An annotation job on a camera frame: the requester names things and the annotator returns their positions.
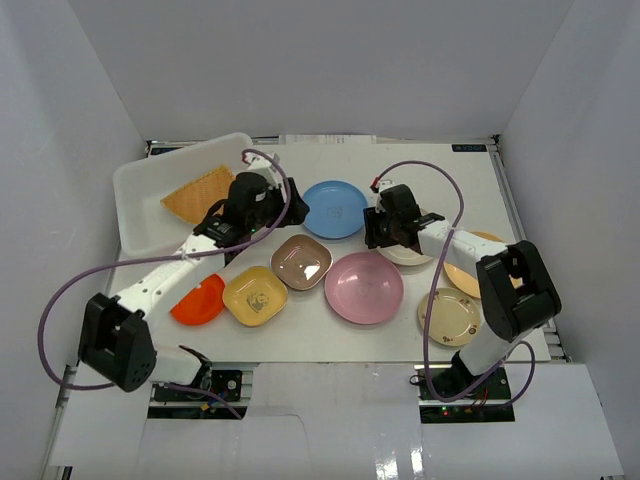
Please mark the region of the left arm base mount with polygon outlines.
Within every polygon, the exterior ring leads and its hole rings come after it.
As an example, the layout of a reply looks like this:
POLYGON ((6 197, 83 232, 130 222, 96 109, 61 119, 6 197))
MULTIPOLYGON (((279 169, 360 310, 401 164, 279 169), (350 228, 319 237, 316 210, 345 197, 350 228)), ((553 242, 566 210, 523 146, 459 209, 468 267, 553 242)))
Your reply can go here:
POLYGON ((147 417, 170 420, 241 420, 248 404, 248 398, 242 393, 242 383, 241 370, 212 370, 192 385, 193 389, 216 394, 229 403, 237 415, 210 395, 154 386, 147 417))

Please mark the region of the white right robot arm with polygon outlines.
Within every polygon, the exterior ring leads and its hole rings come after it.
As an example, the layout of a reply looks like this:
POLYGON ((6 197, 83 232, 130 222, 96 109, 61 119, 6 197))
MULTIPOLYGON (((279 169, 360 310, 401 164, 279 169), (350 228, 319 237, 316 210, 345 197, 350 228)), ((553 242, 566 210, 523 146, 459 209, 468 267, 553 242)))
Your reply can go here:
POLYGON ((454 228, 443 216, 423 214, 410 188, 375 180, 374 207, 364 210, 368 248, 406 247, 449 263, 475 278, 484 322, 471 341, 454 354, 451 366, 434 377, 424 373, 434 397, 472 399, 517 343, 561 311, 561 300, 535 245, 490 241, 454 228))

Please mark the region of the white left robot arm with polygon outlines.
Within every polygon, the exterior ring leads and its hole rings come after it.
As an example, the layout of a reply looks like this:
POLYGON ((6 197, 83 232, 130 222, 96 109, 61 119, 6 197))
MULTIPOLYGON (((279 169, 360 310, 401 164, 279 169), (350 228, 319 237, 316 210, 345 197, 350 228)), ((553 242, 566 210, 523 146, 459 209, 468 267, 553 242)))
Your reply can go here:
POLYGON ((125 392, 150 381, 175 383, 188 398, 202 398, 212 378, 204 369, 205 356, 186 346, 162 346, 153 332, 192 290, 246 249, 257 232, 300 225, 308 212, 293 178, 273 185, 255 172, 238 174, 227 197, 209 209, 171 260, 112 297, 98 293, 88 301, 81 361, 125 392))

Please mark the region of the woven bamboo fan tray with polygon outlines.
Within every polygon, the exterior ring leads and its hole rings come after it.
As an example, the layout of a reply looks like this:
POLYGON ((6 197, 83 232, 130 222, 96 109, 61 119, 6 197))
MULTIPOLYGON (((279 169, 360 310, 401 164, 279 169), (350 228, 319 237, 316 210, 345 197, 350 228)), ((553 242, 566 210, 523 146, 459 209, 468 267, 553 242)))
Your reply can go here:
POLYGON ((182 221, 197 225, 214 204, 227 198, 234 180, 231 169, 222 165, 178 188, 160 203, 182 221))

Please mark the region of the blue round plate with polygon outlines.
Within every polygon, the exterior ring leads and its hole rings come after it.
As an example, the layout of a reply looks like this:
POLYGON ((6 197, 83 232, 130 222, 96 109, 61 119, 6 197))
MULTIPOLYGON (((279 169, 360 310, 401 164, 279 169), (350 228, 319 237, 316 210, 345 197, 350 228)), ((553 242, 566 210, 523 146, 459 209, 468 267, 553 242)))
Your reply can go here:
POLYGON ((303 195, 310 211, 303 223, 312 234, 338 240, 357 233, 364 225, 368 207, 364 194, 354 185, 327 180, 311 186, 303 195))

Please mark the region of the cream white round plate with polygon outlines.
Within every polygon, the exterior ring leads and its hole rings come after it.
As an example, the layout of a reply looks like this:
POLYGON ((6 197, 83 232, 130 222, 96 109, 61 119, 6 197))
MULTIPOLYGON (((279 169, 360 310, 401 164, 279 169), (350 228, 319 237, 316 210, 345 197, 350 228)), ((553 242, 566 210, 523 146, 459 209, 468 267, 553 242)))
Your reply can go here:
POLYGON ((378 247, 377 251, 387 260, 400 266, 420 266, 432 260, 432 257, 430 256, 418 254, 401 245, 394 245, 385 248, 378 247))

